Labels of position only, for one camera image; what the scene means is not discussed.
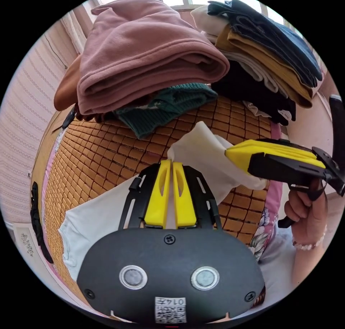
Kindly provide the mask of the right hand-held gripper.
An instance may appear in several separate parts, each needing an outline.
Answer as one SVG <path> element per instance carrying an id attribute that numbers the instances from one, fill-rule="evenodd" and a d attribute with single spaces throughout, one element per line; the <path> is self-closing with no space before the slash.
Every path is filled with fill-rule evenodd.
<path id="1" fill-rule="evenodd" d="M 320 148 L 308 149 L 285 139 L 246 140 L 226 149 L 225 156 L 239 169 L 258 178 L 286 183 L 289 189 L 308 194 L 312 201 L 322 192 L 310 189 L 316 179 L 323 189 L 330 185 L 344 196 L 344 169 Z"/>

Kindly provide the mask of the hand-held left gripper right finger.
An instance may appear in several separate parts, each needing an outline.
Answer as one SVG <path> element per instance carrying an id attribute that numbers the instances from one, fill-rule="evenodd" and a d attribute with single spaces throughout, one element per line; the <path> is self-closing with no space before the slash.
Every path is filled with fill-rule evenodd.
<path id="1" fill-rule="evenodd" d="M 172 177 L 176 228 L 195 227 L 197 217 L 182 163 L 172 163 Z"/>

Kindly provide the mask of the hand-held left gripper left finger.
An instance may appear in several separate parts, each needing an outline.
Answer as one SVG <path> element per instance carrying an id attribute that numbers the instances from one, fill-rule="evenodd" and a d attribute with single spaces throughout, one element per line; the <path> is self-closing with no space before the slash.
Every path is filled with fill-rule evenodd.
<path id="1" fill-rule="evenodd" d="M 144 222 L 147 227 L 166 227 L 170 192 L 171 161 L 162 160 L 154 177 Z"/>

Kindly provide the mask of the person's right hand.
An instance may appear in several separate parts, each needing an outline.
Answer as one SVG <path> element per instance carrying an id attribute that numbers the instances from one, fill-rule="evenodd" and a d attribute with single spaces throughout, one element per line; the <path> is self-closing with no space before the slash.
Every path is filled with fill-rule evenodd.
<path id="1" fill-rule="evenodd" d="M 312 201 L 308 194 L 290 190 L 284 206 L 286 216 L 294 221 L 291 226 L 293 240 L 302 246 L 315 246 L 326 231 L 328 208 L 322 183 L 313 180 L 310 189 L 321 190 L 321 195 Z"/>

